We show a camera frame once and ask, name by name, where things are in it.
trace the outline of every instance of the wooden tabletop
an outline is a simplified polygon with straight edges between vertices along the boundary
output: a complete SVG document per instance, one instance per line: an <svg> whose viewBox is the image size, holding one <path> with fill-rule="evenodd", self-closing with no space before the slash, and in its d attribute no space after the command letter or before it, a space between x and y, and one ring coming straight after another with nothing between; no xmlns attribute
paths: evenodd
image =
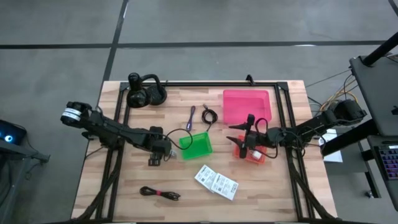
<svg viewBox="0 0 398 224"><path fill-rule="evenodd" d="M304 82L287 82L296 123L300 124L312 118ZM262 165L233 157L232 151L235 145L226 139L226 136L238 136L243 134L243 131L229 129L223 124L222 94L224 89L267 90L272 113L269 127L280 126L275 92L271 87L167 87L168 97L164 104L130 110L129 126L147 129L151 126L161 126L164 133L176 128L185 128L190 116L190 107L195 105L197 110L193 116L191 133L202 133L208 127L201 121L202 104L205 103L218 114L218 122L209 130L213 153L209 156L183 161L180 151L176 149L176 159L162 161L160 167L149 167L147 165L149 153L126 144L114 211L115 222L297 221L285 149L280 147L278 157L267 158L266 163ZM103 85L99 106L107 117L114 116L118 91L119 82L105 82ZM288 118L284 98L282 95L285 117ZM125 105L126 100L123 100L121 119ZM289 119L286 120L287 125L290 126ZM177 131L170 137L178 142L179 138L186 135L183 131ZM99 146L99 142L92 141L87 153ZM268 149L271 155L274 152L275 149ZM98 193L105 158L106 150L104 149L85 161L72 217L79 216ZM304 161L311 190L328 212L336 216L335 204L319 147L307 147ZM195 174L204 164L239 183L233 201L211 193L194 179ZM139 189L143 186L161 191L174 191L181 197L178 202L159 196L143 197L139 194ZM305 211L302 192L300 198Z"/></svg>

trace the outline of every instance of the card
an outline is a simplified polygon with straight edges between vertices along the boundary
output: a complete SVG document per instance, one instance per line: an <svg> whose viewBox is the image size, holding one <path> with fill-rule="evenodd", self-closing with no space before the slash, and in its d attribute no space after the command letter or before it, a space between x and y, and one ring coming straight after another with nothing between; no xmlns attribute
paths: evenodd
<svg viewBox="0 0 398 224"><path fill-rule="evenodd" d="M238 189L238 183L221 175L217 174L213 185L211 186L211 190L230 199L233 200L236 190Z"/></svg>
<svg viewBox="0 0 398 224"><path fill-rule="evenodd" d="M201 183L207 189L209 189L212 193L214 193L214 191L211 190L211 186L213 185L216 175L217 175L216 172L214 172L208 166L203 165L203 167L196 174L195 179L199 181L199 183Z"/></svg>

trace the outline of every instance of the black lamp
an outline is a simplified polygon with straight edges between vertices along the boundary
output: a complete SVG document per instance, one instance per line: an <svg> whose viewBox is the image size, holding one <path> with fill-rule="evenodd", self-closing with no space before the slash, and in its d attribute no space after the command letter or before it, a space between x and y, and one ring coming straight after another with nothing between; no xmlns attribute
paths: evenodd
<svg viewBox="0 0 398 224"><path fill-rule="evenodd" d="M142 82L149 78L153 78L156 82L156 85L143 88ZM166 100L166 89L160 85L157 75L149 74L140 77L137 73L131 73L128 79L130 91L127 94L127 105L129 107L142 108L148 104L157 106L161 105Z"/></svg>

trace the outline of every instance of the green bin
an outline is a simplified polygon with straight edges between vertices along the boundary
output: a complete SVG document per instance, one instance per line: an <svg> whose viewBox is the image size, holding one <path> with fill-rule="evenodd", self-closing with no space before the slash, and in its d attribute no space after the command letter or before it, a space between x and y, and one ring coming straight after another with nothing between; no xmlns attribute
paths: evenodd
<svg viewBox="0 0 398 224"><path fill-rule="evenodd" d="M193 138L192 145L186 150L181 150L182 159L184 160L194 159L197 157L209 155L213 152L213 148L211 147L210 138L207 132L194 134L192 135L192 138ZM190 136L180 138L181 148L188 147L190 143L191 143Z"/></svg>

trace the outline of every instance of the concrete floor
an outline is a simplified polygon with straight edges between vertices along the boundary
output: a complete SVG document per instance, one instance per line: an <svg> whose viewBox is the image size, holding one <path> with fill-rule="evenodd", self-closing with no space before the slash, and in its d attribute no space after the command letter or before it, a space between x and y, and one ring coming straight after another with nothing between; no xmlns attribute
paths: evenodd
<svg viewBox="0 0 398 224"><path fill-rule="evenodd" d="M122 0L0 0L1 44L112 42ZM387 1L130 0L120 43L206 41L386 40L398 31ZM376 46L118 49L110 80L131 72L163 80L304 80L348 68ZM51 154L19 192L13 223L67 220L87 141L59 121L67 101L98 100L109 49L0 50L0 119L27 128L32 145ZM348 74L307 89L325 101ZM358 89L354 91L366 108ZM398 213L375 166L382 198L368 200L362 174L333 175L339 217L395 223Z"/></svg>

